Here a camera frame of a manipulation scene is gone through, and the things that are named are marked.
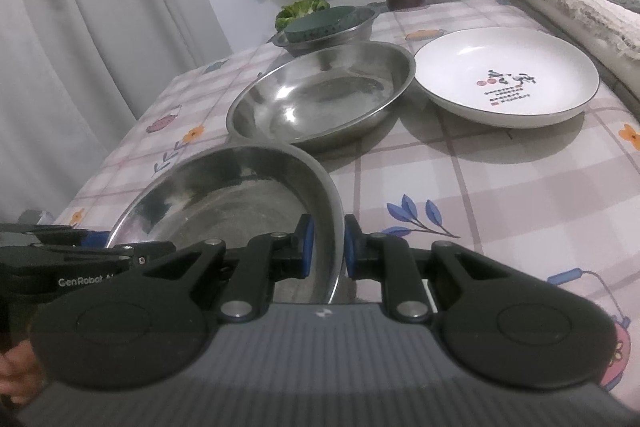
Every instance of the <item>table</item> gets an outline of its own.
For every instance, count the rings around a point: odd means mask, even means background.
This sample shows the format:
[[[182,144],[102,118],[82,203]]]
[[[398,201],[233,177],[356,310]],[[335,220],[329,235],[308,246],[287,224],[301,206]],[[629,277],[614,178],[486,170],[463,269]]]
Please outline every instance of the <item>table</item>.
[[[475,0],[382,14],[372,40],[416,52],[424,43],[407,41],[407,33],[484,26],[543,29],[505,0]],[[223,144],[235,97],[284,60],[265,44],[178,76],[58,223],[109,230],[156,176]],[[629,352],[640,335],[636,131],[638,121],[605,84],[583,115],[534,130],[465,121],[410,90],[394,118],[319,160],[365,232],[388,230],[419,248],[452,239],[544,280],[568,272],[556,282],[626,327],[618,328],[622,343],[607,379],[616,384],[628,362],[613,393],[640,409],[640,355]],[[359,282],[357,295],[379,300],[380,287]]]

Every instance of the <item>orange flower print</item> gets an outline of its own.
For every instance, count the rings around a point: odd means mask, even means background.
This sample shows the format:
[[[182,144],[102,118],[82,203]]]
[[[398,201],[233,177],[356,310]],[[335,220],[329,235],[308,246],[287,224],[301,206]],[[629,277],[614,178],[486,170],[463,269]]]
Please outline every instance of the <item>orange flower print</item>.
[[[84,208],[81,208],[80,210],[76,210],[74,212],[74,215],[71,216],[71,220],[69,221],[69,224],[71,226],[77,225],[78,223],[80,223],[80,221],[82,221],[82,214],[84,213]]]
[[[640,151],[640,136],[628,123],[625,123],[625,128],[621,129],[618,134],[623,140],[631,142],[631,145],[633,145],[637,151]]]
[[[194,141],[197,137],[199,137],[202,133],[204,133],[204,126],[200,124],[197,127],[191,129],[187,134],[182,137],[182,141],[184,143],[190,143]]]

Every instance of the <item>logo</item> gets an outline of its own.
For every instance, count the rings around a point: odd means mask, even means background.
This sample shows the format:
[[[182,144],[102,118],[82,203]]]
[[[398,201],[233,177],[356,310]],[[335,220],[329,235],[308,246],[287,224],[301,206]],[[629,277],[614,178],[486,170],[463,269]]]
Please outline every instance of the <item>logo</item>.
[[[84,286],[87,284],[95,284],[97,282],[102,282],[102,280],[111,279],[114,274],[107,274],[107,277],[102,275],[98,275],[98,277],[78,277],[77,279],[58,279],[58,286],[64,288],[66,286]]]
[[[334,312],[332,312],[329,308],[324,308],[324,309],[318,310],[316,312],[316,315],[318,317],[320,317],[321,319],[325,319],[325,318],[327,318],[327,317],[329,317],[329,316],[331,316],[333,314],[334,314]]]
[[[495,85],[498,88],[484,92],[485,95],[491,97],[488,99],[491,105],[500,105],[501,103],[529,98],[531,95],[524,92],[525,83],[536,83],[536,77],[527,73],[498,73],[497,71],[489,70],[488,77],[486,80],[478,80],[476,84],[480,87]]]

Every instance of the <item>human hand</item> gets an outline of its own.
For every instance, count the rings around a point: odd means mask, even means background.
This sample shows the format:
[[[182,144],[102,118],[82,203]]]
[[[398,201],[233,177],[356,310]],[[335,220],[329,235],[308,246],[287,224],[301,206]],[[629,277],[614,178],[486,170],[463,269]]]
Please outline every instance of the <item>human hand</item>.
[[[43,383],[44,372],[29,341],[22,341],[0,355],[0,394],[11,397],[13,403],[26,404]]]

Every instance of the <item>bowl rim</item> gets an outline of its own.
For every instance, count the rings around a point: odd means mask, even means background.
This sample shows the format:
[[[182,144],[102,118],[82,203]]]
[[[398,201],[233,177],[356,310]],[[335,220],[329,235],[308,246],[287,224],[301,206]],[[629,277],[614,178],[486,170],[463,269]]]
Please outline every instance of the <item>bowl rim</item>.
[[[309,167],[313,174],[318,178],[318,181],[322,184],[326,196],[328,198],[329,205],[332,208],[332,213],[334,215],[333,225],[334,225],[334,253],[333,253],[333,262],[331,267],[331,272],[329,273],[328,281],[329,284],[327,288],[324,290],[324,297],[322,298],[322,302],[324,304],[331,304],[332,301],[337,296],[338,284],[340,283],[340,277],[345,270],[345,261],[344,261],[344,209],[342,207],[342,199],[340,198],[340,192],[338,192],[338,188],[335,186],[334,181],[332,180],[329,172],[322,167],[320,162],[316,160],[309,153],[306,153],[302,149],[298,147],[293,147],[284,142],[276,142],[276,141],[257,141],[250,140],[246,138],[240,139],[232,139],[225,144],[222,144],[218,147],[213,147],[211,149],[207,149],[198,154],[194,154],[190,156],[185,161],[178,163],[174,167],[168,169],[163,174],[158,176],[155,180],[151,181],[129,204],[126,210],[120,214],[120,217],[116,221],[115,225],[111,229],[109,233],[109,237],[107,239],[107,243],[105,248],[113,248],[116,245],[115,237],[120,228],[123,226],[125,220],[130,216],[133,210],[138,206],[140,201],[143,200],[152,190],[159,187],[162,183],[167,181],[173,174],[175,174],[176,169],[184,168],[189,163],[192,163],[204,156],[209,156],[212,154],[217,154],[224,152],[226,150],[233,150],[238,148],[256,148],[256,149],[267,149],[267,150],[275,150],[290,156],[301,161],[304,165]]]
[[[329,41],[331,39],[337,39],[340,36],[345,35],[347,33],[356,32],[358,29],[362,28],[364,25],[372,23],[378,17],[378,15],[380,15],[380,11],[376,10],[375,8],[372,8],[371,6],[357,6],[356,10],[357,11],[366,10],[369,12],[369,16],[366,19],[364,19],[363,22],[361,22],[360,24],[356,24],[351,28],[347,28],[340,32],[334,33],[333,35],[327,35],[325,37],[320,37],[319,39],[313,39],[311,41],[289,42],[289,39],[287,39],[286,33],[284,32],[284,30],[282,30],[277,32],[273,37],[271,37],[271,39],[269,39],[269,42],[271,42],[274,46],[277,46],[279,48],[291,48],[293,50],[296,50],[296,49],[304,50],[312,46],[317,46],[318,44],[322,44],[325,41]]]
[[[236,99],[233,101],[233,103],[229,107],[229,110],[226,113],[226,121],[225,121],[226,129],[228,130],[229,134],[232,137],[240,137],[242,139],[247,139],[247,140],[256,140],[256,139],[258,139],[257,137],[253,137],[253,136],[245,136],[245,135],[241,134],[235,128],[235,126],[233,124],[234,114],[236,112],[236,109],[238,108],[238,105],[240,104],[240,102],[242,102],[242,99],[244,99],[245,95],[250,90],[254,89],[254,87],[257,86],[261,81],[263,81],[265,78],[271,76],[272,74],[276,73],[277,71],[280,71],[282,68],[285,68],[285,67],[289,66],[291,63],[295,62],[296,60],[302,60],[303,58],[311,57],[312,55],[321,54],[321,53],[327,53],[327,52],[330,52],[332,50],[342,49],[345,46],[372,46],[372,45],[373,46],[384,46],[384,47],[388,47],[388,48],[396,50],[400,54],[404,55],[404,58],[407,59],[407,62],[409,64],[409,71],[408,71],[408,74],[407,74],[407,78],[404,80],[404,82],[399,87],[399,89],[396,90],[393,93],[393,95],[391,97],[389,97],[387,100],[385,100],[385,102],[380,104],[378,107],[375,107],[375,108],[367,111],[365,114],[363,114],[363,115],[361,115],[361,116],[359,116],[357,118],[354,118],[353,120],[350,120],[350,121],[348,121],[346,123],[343,123],[342,125],[339,125],[338,127],[333,127],[330,130],[327,130],[327,131],[324,131],[324,132],[320,132],[320,133],[316,133],[316,134],[310,134],[308,136],[299,137],[299,138],[296,138],[295,140],[290,140],[290,141],[277,140],[275,137],[268,137],[268,136],[266,136],[265,139],[274,140],[274,141],[279,142],[279,143],[286,143],[286,144],[300,146],[300,145],[305,145],[307,143],[310,143],[310,142],[312,142],[314,140],[323,139],[323,138],[326,138],[326,137],[331,136],[333,134],[340,133],[341,131],[344,131],[345,129],[348,129],[348,128],[353,127],[353,126],[355,126],[355,125],[357,125],[357,124],[359,124],[359,123],[361,123],[361,122],[363,122],[365,120],[368,120],[373,115],[376,115],[380,111],[386,109],[393,102],[395,102],[402,95],[402,93],[404,93],[406,91],[407,87],[409,87],[409,85],[414,81],[415,70],[416,70],[416,64],[415,64],[414,55],[410,51],[408,51],[407,49],[403,48],[402,46],[399,46],[398,44],[393,44],[391,42],[381,42],[381,41],[347,42],[346,44],[340,44],[338,46],[332,46],[331,48],[324,48],[322,50],[317,50],[317,51],[311,52],[309,54],[303,55],[302,57],[294,58],[293,60],[287,62],[286,64],[283,64],[282,66],[274,69],[273,71],[270,71],[269,73],[264,74],[260,78],[257,78],[251,84],[246,86],[238,96],[236,96]]]
[[[567,109],[563,109],[562,111],[555,111],[555,112],[540,112],[540,113],[536,113],[536,114],[522,114],[522,113],[512,113],[512,112],[497,112],[497,111],[492,111],[489,109],[478,109],[475,107],[470,107],[468,105],[463,105],[461,103],[458,102],[453,102],[452,100],[448,100],[447,98],[444,98],[442,96],[440,96],[439,94],[435,94],[434,92],[431,92],[427,87],[423,86],[420,83],[420,80],[418,80],[418,78],[416,77],[415,79],[415,83],[420,87],[421,90],[423,90],[429,97],[434,97],[437,98],[439,100],[444,100],[447,103],[450,103],[451,105],[455,105],[456,107],[460,107],[462,109],[466,109],[466,110],[471,110],[471,111],[476,111],[476,112],[481,112],[487,115],[495,115],[495,116],[507,116],[510,118],[544,118],[544,117],[548,117],[548,116],[558,116],[567,112],[571,112],[574,111],[576,109],[578,109],[579,107],[583,107],[586,104],[590,103],[591,100],[594,99],[594,97],[597,95],[598,90],[600,89],[600,84],[602,83],[602,79],[600,77],[600,72],[598,71],[598,68],[596,67],[596,65],[593,63],[593,61],[589,58],[589,55],[587,55],[584,51],[582,51],[578,46],[575,46],[574,44],[571,44],[571,42],[565,41],[564,39],[561,39],[560,37],[556,37],[555,35],[552,35],[550,33],[541,31],[541,30],[537,30],[535,28],[523,28],[523,27],[512,27],[512,26],[487,26],[487,27],[481,27],[481,28],[466,28],[464,30],[457,30],[454,32],[449,32],[445,35],[442,35],[436,39],[433,39],[429,42],[427,42],[423,47],[421,47],[418,51],[415,52],[414,54],[414,59],[415,59],[415,55],[417,55],[418,53],[420,53],[425,47],[427,47],[429,44],[431,44],[432,42],[438,41],[441,38],[444,38],[448,35],[454,35],[457,33],[463,33],[463,32],[468,32],[468,31],[475,31],[475,30],[491,30],[491,29],[499,29],[499,30],[526,30],[526,31],[531,31],[531,32],[537,32],[537,33],[541,33],[543,35],[546,35],[547,37],[551,37],[553,39],[556,39],[558,41],[564,42],[565,44],[568,44],[572,47],[574,47],[576,50],[578,50],[581,54],[584,55],[584,57],[586,57],[589,62],[591,63],[591,66],[593,67],[593,70],[596,73],[596,76],[598,78],[597,84],[595,86],[595,89],[593,90],[593,94],[591,94],[591,96],[585,100],[584,102],[580,102],[577,105],[574,105],[574,107],[569,107]]]
[[[311,28],[306,28],[304,30],[290,29],[291,26],[293,26],[295,24],[300,24],[299,21],[303,21],[307,17],[310,17],[310,16],[319,17],[320,15],[326,15],[327,12],[332,12],[332,11],[335,11],[334,20],[329,22],[329,23],[322,24],[321,26],[312,26]],[[282,31],[284,32],[285,35],[286,34],[295,35],[295,34],[300,34],[300,33],[307,33],[309,31],[313,31],[313,30],[319,30],[319,29],[325,28],[326,26],[337,24],[338,22],[340,22],[345,17],[353,14],[355,11],[356,11],[356,7],[355,6],[348,6],[348,5],[347,6],[331,6],[330,8],[325,8],[324,10],[317,10],[315,12],[308,13],[303,17],[298,17],[297,19],[292,20],[289,23],[289,25],[287,25],[286,28],[284,28]]]

